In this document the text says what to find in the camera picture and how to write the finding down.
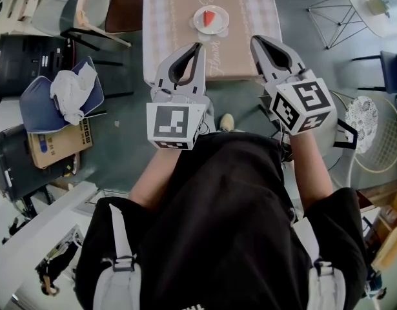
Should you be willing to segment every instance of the slice of watermelon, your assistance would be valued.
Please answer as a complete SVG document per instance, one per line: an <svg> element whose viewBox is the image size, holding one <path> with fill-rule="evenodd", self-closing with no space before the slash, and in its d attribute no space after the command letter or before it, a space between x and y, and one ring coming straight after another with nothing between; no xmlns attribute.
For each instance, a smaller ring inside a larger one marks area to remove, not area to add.
<svg viewBox="0 0 397 310"><path fill-rule="evenodd" d="M211 23L213 22L215 16L216 16L216 13L211 12L210 10L206 10L204 12L204 26L205 27L210 26Z"/></svg>

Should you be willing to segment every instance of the backpack strap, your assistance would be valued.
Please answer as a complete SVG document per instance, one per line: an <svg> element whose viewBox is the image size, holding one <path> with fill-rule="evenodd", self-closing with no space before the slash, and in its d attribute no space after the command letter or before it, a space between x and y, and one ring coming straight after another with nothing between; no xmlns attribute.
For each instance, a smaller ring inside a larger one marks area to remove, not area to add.
<svg viewBox="0 0 397 310"><path fill-rule="evenodd" d="M346 285L343 273L320 258L320 249L309 219L304 217L293 225L301 244L310 256L309 302L307 310L343 310Z"/></svg>
<svg viewBox="0 0 397 310"><path fill-rule="evenodd" d="M116 250L114 271L133 271L135 256L132 255L131 247L129 246L122 212L112 204L109 204L109 207L112 213L112 227L114 228Z"/></svg>

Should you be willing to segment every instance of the white strap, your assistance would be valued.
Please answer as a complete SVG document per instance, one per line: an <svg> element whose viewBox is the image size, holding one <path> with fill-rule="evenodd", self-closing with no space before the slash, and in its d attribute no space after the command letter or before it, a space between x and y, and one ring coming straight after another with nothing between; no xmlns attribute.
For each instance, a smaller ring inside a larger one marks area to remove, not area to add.
<svg viewBox="0 0 397 310"><path fill-rule="evenodd" d="M309 254L312 264L319 258L319 243L314 234L312 225L309 220L304 217L293 225L294 232L296 232L301 244Z"/></svg>
<svg viewBox="0 0 397 310"><path fill-rule="evenodd" d="M121 258L124 256L132 256L122 212L112 204L109 204L109 207L110 212L112 213L112 226L114 228L116 257Z"/></svg>

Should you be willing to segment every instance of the gray floor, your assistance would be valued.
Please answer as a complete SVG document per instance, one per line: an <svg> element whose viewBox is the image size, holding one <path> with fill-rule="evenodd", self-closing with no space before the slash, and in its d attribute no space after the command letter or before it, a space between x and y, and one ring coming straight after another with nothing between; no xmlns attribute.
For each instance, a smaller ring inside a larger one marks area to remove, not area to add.
<svg viewBox="0 0 397 310"><path fill-rule="evenodd" d="M357 91L357 86L382 86L383 77L379 61L350 62L354 57L379 54L380 50L397 52L397 37L380 39L369 30L325 50L306 8L322 0L276 0L283 34L283 42L294 48L313 69L325 80L331 90L356 97L371 94ZM339 10L333 16L341 19L346 10ZM332 23L323 20L328 37L335 30ZM353 33L361 25L351 25L345 35ZM80 46L78 55L121 61L125 67L97 67L105 94L133 91L134 95L110 99L105 103L108 114L91 120L94 146L83 153L83 169L78 179L87 178L99 187L119 192L128 192L154 153L147 141L145 103L150 101L149 86L143 81L141 33L125 36L133 47L125 49L114 42L89 38L102 44L105 50L94 52ZM217 117L226 112L236 118L236 127L247 132L269 136L272 125L256 108L262 88L251 81L226 81L207 84L207 93L214 103ZM397 166L383 174L365 172L354 166L352 185L356 188L383 184L397 178ZM392 309L397 303L397 270L384 276L391 289L382 305ZM362 301L360 309L370 309L369 302Z"/></svg>

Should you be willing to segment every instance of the tablecloth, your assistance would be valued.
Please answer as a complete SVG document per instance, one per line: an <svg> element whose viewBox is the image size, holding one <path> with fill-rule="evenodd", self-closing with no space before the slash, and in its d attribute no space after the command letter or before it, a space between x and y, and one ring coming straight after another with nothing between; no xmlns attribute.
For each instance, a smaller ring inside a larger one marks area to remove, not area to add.
<svg viewBox="0 0 397 310"><path fill-rule="evenodd" d="M226 31L207 36L192 24L202 6L224 8L230 17ZM281 40L274 0L144 0L143 70L153 84L159 64L175 50L202 42L207 52L207 80L252 79L258 77L250 40L253 35Z"/></svg>

